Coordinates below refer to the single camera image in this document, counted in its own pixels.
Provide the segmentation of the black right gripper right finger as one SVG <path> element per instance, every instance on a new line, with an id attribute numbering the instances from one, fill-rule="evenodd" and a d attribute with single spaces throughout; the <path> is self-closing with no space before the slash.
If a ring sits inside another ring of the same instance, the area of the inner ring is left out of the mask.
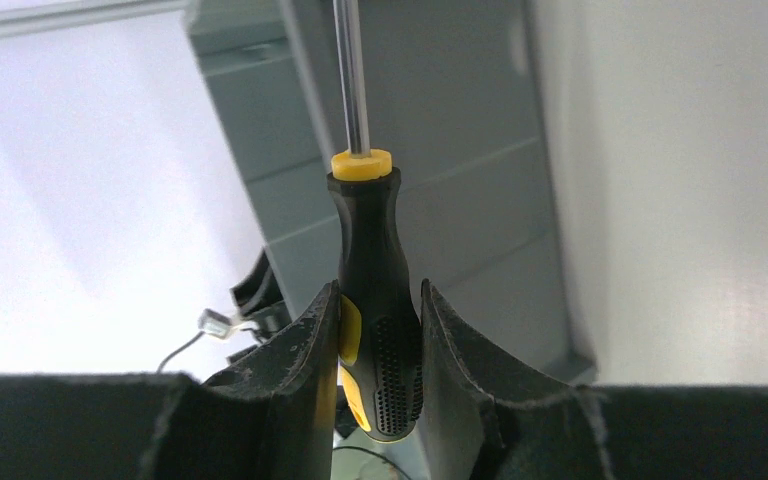
<path id="1" fill-rule="evenodd" d="M 768 386 L 571 386 L 421 296 L 433 478 L 768 479 Z"/>

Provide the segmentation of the black yellow handled screwdriver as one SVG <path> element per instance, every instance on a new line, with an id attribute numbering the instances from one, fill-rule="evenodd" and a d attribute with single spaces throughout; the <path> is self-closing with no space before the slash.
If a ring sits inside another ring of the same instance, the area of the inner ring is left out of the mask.
<path id="1" fill-rule="evenodd" d="M 423 408 L 422 328 L 396 226 L 401 172 L 370 143 L 359 5 L 333 10 L 347 137 L 327 177 L 341 228 L 339 375 L 360 429 L 395 443 Z"/>

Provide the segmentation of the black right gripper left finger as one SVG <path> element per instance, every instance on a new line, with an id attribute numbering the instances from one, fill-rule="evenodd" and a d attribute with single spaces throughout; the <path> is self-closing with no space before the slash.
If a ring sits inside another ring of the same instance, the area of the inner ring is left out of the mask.
<path id="1" fill-rule="evenodd" d="M 0 479 L 327 479 L 340 291 L 204 382 L 0 375 Z"/>

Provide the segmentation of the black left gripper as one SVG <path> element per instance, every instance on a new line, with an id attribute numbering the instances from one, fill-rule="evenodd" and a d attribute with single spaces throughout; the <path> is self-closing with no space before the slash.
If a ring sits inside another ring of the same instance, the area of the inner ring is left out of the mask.
<path id="1" fill-rule="evenodd" d="M 256 344 L 228 357 L 235 363 L 268 342 L 291 322 L 275 272 L 262 250 L 249 275 L 231 289 L 237 312 L 232 316 L 235 333 L 250 333 Z"/>

